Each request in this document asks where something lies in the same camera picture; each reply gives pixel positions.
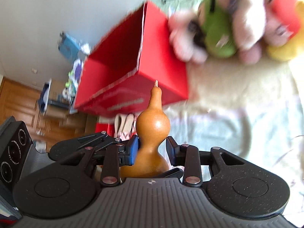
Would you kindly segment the orange bottle gourd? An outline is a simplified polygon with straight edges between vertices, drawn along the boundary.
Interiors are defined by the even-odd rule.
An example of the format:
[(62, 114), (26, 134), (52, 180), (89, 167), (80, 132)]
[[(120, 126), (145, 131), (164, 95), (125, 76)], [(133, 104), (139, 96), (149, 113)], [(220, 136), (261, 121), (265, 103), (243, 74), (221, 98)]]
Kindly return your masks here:
[(162, 110), (162, 90), (158, 81), (151, 89), (148, 107), (137, 117), (135, 128), (140, 148), (135, 163), (120, 168), (121, 179), (152, 178), (168, 171), (168, 163), (158, 148), (168, 136), (171, 125)]

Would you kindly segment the cardboard boxes pile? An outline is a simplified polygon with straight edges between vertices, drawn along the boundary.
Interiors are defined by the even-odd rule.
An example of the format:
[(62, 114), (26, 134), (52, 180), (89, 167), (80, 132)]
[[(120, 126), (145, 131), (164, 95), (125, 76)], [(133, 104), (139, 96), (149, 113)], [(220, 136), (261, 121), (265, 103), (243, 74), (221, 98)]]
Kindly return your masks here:
[(50, 122), (51, 132), (90, 134), (95, 130), (97, 117), (73, 110), (68, 102), (65, 83), (50, 79), (44, 93), (42, 117)]

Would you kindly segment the green white frog toys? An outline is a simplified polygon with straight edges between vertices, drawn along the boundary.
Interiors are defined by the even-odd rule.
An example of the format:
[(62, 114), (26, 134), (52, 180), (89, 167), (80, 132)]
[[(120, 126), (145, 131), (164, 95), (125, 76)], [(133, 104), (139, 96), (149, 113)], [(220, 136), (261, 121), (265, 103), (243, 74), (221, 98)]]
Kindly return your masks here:
[(65, 88), (62, 91), (64, 99), (66, 99), (68, 102), (71, 102), (72, 99), (76, 97), (82, 68), (83, 61), (76, 59), (73, 63), (72, 70), (68, 73), (68, 81), (65, 83)]

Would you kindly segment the large red cardboard box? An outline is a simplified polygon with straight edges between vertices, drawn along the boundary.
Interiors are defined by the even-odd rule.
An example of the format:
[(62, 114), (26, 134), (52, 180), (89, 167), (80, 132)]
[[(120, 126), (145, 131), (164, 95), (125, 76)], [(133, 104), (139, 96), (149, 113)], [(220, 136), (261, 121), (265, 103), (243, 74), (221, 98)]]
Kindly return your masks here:
[(83, 64), (75, 109), (103, 117), (139, 112), (148, 106), (155, 84), (163, 104), (187, 100), (186, 66), (169, 43), (167, 22), (146, 1), (114, 26)]

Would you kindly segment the wooden door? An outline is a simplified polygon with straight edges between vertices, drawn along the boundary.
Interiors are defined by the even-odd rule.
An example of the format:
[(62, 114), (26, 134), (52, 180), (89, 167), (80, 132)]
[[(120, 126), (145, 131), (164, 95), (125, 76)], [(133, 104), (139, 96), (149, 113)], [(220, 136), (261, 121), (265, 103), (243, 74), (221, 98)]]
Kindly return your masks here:
[(3, 78), (1, 82), (1, 122), (10, 116), (16, 120), (23, 121), (34, 141), (46, 144), (46, 150), (66, 139), (72, 139), (87, 134), (68, 133), (50, 131), (50, 122), (42, 117), (39, 110), (38, 98), (40, 91), (32, 89), (18, 82)]

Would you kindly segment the blue gift bag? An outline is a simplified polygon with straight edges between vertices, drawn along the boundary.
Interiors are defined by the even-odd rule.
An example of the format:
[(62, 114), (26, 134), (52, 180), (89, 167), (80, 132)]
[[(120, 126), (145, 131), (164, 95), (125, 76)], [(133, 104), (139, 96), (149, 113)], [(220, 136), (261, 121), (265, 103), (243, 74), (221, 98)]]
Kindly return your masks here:
[(74, 61), (78, 59), (80, 43), (75, 38), (62, 31), (60, 33), (60, 41), (58, 42), (58, 50), (67, 61), (74, 63)]

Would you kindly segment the pink plush toy left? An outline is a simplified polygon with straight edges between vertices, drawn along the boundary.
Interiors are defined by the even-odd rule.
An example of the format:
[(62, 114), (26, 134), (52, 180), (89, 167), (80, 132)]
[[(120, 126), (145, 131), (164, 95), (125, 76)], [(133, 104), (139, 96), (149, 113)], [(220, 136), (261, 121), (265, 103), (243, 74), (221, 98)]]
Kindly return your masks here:
[(192, 10), (176, 11), (169, 16), (168, 27), (169, 42), (176, 57), (183, 62), (204, 64), (208, 53), (196, 13)]

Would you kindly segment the green plush toy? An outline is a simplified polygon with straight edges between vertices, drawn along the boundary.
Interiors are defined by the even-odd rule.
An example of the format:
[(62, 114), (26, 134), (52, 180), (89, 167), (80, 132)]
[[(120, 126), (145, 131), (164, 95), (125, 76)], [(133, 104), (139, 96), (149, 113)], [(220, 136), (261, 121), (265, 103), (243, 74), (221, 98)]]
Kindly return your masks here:
[(237, 52), (230, 15), (216, 0), (203, 0), (198, 8), (198, 21), (207, 52), (216, 58), (230, 58)]

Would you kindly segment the yellow red plush toy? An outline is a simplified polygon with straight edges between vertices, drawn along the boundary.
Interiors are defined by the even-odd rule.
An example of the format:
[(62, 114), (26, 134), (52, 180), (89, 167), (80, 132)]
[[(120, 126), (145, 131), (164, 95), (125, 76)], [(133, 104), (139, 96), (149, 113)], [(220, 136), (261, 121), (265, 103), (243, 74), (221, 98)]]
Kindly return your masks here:
[(303, 0), (265, 0), (266, 52), (277, 61), (289, 61), (303, 53)]

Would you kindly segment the pink plush with blue bow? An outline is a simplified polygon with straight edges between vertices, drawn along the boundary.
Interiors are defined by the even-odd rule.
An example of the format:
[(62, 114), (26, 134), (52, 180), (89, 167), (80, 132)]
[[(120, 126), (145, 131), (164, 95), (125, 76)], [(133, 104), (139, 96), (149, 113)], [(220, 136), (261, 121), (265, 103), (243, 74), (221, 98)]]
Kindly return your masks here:
[(264, 0), (217, 0), (230, 15), (232, 33), (240, 61), (256, 64), (262, 56), (259, 43), (266, 26)]

